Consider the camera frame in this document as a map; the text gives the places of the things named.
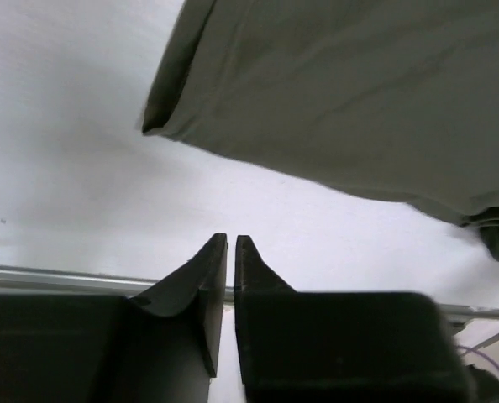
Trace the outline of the olive green shorts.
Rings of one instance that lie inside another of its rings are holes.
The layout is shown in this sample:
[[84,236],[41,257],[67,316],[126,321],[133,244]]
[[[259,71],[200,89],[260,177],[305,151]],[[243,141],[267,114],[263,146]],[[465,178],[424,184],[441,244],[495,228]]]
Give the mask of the olive green shorts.
[[141,129],[404,202],[499,261],[499,1],[187,1]]

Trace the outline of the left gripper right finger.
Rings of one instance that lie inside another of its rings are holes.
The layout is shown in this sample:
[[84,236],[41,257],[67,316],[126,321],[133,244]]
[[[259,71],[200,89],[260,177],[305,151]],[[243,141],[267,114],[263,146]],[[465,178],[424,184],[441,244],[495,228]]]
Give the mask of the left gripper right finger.
[[472,402],[475,386],[433,300],[302,292],[235,249],[235,332],[249,402]]

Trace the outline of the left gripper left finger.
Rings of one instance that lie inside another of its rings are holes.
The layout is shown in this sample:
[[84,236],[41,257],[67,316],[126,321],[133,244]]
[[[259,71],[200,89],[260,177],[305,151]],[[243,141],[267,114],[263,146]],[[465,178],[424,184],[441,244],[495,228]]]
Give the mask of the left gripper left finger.
[[0,294],[0,402],[204,402],[228,243],[134,297]]

